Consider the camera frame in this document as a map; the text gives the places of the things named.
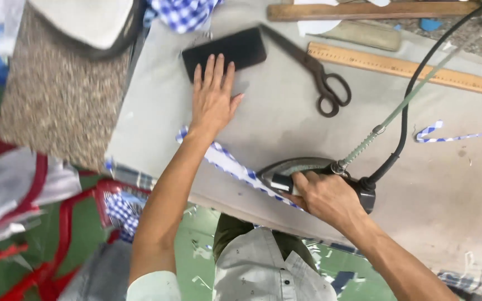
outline scissors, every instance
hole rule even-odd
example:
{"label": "scissors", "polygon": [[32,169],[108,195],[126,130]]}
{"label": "scissors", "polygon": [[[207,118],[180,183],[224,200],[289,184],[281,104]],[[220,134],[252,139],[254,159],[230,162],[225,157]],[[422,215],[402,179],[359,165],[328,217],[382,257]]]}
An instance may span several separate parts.
{"label": "scissors", "polygon": [[[319,99],[317,100],[317,110],[319,114],[328,118],[334,117],[338,114],[340,106],[347,106],[351,102],[351,88],[343,77],[336,73],[326,74],[325,68],[321,63],[319,63],[317,59],[307,54],[304,50],[300,49],[293,42],[282,36],[277,31],[268,27],[267,25],[260,24],[260,28],[290,56],[295,58],[300,64],[302,64],[305,68],[312,72],[315,78],[315,84],[317,85],[317,90],[321,93],[321,96],[319,96]],[[347,99],[345,101],[339,99],[336,93],[327,84],[327,80],[329,78],[336,79],[343,86],[345,92],[347,93]],[[329,105],[332,106],[332,111],[330,113],[326,113],[325,111],[323,111],[323,108],[321,106],[323,100],[328,101]]]}

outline hand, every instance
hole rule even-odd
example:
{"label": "hand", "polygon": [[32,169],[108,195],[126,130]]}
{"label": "hand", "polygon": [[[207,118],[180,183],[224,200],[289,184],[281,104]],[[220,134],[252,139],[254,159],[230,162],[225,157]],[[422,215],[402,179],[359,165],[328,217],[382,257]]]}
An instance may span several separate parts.
{"label": "hand", "polygon": [[217,62],[215,56],[210,55],[202,82],[202,71],[200,64],[194,71],[194,92],[193,92],[193,120],[191,129],[199,128],[205,133],[210,133],[213,138],[233,118],[237,107],[241,103],[244,94],[231,97],[233,86],[233,74],[236,68],[231,62],[222,83],[224,71],[224,56],[219,54]]}
{"label": "hand", "polygon": [[347,236],[355,223],[367,217],[356,192],[337,174],[309,171],[291,175],[302,197],[287,195],[293,203]]}

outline measuring ruler markings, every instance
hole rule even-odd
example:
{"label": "measuring ruler markings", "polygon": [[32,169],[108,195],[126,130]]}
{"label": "measuring ruler markings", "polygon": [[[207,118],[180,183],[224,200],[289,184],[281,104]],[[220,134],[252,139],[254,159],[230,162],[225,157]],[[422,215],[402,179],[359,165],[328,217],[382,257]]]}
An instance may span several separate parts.
{"label": "measuring ruler markings", "polygon": [[[308,54],[325,62],[356,67],[369,71],[376,71],[390,75],[411,78],[418,63],[398,58],[385,57],[366,52],[334,47],[330,45],[310,42]],[[424,79],[431,72],[432,66],[426,65],[418,79]],[[470,73],[441,69],[429,80],[434,84],[464,89],[482,93],[482,77]]]}

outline olive green pants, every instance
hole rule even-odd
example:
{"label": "olive green pants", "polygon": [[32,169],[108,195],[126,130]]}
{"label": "olive green pants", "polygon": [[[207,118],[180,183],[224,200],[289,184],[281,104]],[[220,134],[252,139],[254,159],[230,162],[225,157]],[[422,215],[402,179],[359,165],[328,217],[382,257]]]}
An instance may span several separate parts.
{"label": "olive green pants", "polygon": [[[224,250],[234,238],[246,234],[251,230],[254,230],[252,223],[244,222],[222,213],[218,218],[217,230],[215,231],[215,238],[213,240],[213,257],[215,258],[215,263],[217,263],[217,259],[221,255],[222,250]],[[273,230],[273,236],[284,260],[288,258],[291,251],[295,251],[305,263],[317,271],[310,251],[297,236],[276,230]]]}

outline blue and white checkered fabric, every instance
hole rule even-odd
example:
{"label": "blue and white checkered fabric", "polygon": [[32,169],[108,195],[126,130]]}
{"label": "blue and white checkered fabric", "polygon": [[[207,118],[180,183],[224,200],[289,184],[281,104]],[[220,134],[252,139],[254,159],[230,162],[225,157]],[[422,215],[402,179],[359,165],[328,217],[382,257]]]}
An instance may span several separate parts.
{"label": "blue and white checkered fabric", "polygon": [[436,129],[443,127],[444,122],[442,120],[438,120],[437,122],[431,124],[429,127],[424,128],[421,130],[417,135],[416,135],[416,141],[419,143],[427,143],[427,142],[445,142],[445,141],[456,141],[456,140],[462,140],[466,138],[473,138],[473,137],[481,137],[482,133],[478,134],[468,134],[464,136],[458,136],[458,137],[453,137],[453,138],[423,138],[426,135],[434,132]]}
{"label": "blue and white checkered fabric", "polygon": [[[187,126],[182,127],[181,130],[179,130],[177,136],[176,136],[176,141],[178,143],[182,143],[183,138],[185,135],[187,135],[187,131],[189,128]],[[258,177],[256,176],[256,172],[253,171],[250,168],[247,168],[243,165],[241,165],[230,152],[228,152],[224,147],[222,147],[219,143],[213,141],[211,145],[208,148],[208,151],[206,152],[204,158],[213,164],[215,167],[218,169],[231,174],[232,177],[244,181],[247,184],[251,185],[255,189],[258,189],[262,192],[265,192],[266,194],[272,196],[273,198],[285,202],[288,205],[291,205],[293,207],[299,208],[297,205],[295,205],[292,201],[285,199],[281,195],[276,194],[274,191],[271,189],[267,188],[264,183],[262,183]]]}
{"label": "blue and white checkered fabric", "polygon": [[111,218],[113,226],[120,229],[120,239],[133,243],[133,237],[139,225],[140,205],[126,200],[123,192],[106,193],[104,200],[107,207],[105,212]]}
{"label": "blue and white checkered fabric", "polygon": [[224,0],[151,0],[151,8],[177,33],[192,32],[209,18]]}

